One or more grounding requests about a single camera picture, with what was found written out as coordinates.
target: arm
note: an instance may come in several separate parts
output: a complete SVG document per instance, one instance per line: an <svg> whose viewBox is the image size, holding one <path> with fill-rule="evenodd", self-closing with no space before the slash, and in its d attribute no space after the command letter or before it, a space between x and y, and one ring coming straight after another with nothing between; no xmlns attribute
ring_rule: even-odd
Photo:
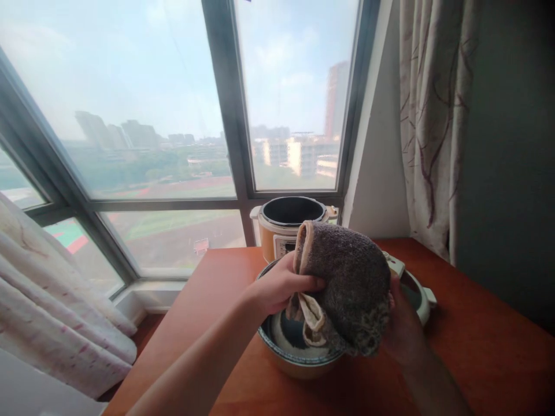
<svg viewBox="0 0 555 416"><path fill-rule="evenodd" d="M245 290L231 311L160 376L128 415L208 414L264 319L285 309L293 293L323 287L321 279L294 274L293 253L289 253Z"/></svg>
<svg viewBox="0 0 555 416"><path fill-rule="evenodd" d="M416 406L423 415L472 415L457 384L426 342L416 311L392 276L393 309L383 347L401 367Z"/></svg>

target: hand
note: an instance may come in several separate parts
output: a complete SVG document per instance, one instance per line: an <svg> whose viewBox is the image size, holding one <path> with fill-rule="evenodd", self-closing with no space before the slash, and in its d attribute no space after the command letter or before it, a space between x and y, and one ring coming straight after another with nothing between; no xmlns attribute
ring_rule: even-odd
<svg viewBox="0 0 555 416"><path fill-rule="evenodd" d="M418 365L429 352L420 318L401 289L401 280L391 274L391 313L382 345L402 369Z"/></svg>
<svg viewBox="0 0 555 416"><path fill-rule="evenodd" d="M316 292L325 287L325 281L321 278L295 274L294 257L294 252L286 254L266 275L247 289L266 316L285 309L295 292Z"/></svg>

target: sky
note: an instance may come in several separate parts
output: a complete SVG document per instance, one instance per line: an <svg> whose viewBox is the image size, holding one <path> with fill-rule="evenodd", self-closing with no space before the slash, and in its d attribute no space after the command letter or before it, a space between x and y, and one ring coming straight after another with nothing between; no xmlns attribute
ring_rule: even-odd
<svg viewBox="0 0 555 416"><path fill-rule="evenodd" d="M358 0L235 0L251 125L323 133L328 70ZM0 0L0 46L63 140L75 111L167 137L223 130L200 0Z"/></svg>

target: window frame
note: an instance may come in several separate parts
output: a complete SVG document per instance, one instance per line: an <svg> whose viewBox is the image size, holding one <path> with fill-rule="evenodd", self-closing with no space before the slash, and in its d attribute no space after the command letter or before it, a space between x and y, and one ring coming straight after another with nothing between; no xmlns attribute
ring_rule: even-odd
<svg viewBox="0 0 555 416"><path fill-rule="evenodd" d="M141 277L133 267L136 261L114 227L101 213L115 211L213 210L240 211L245 242L256 245L252 208L278 196L303 195L343 212L345 193L364 91L367 83L379 0L360 0L351 54L347 105L343 121L343 140L334 190L256 191L251 164L249 123L234 0L201 0L223 128L227 142L236 198L191 199L93 199L89 198L71 158L31 94L0 49L0 142L16 166L46 203L24 210L40 226L75 217L124 281L114 299L136 280L187 280L188 276Z"/></svg>

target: patterned curtain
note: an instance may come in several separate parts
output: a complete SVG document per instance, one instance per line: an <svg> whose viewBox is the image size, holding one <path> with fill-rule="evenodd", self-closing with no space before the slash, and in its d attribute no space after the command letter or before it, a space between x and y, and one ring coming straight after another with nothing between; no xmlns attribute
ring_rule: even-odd
<svg viewBox="0 0 555 416"><path fill-rule="evenodd" d="M479 0L401 0L401 148L411 236L455 264Z"/></svg>
<svg viewBox="0 0 555 416"><path fill-rule="evenodd" d="M0 348L96 399L131 369L135 331L71 254L0 193Z"/></svg>

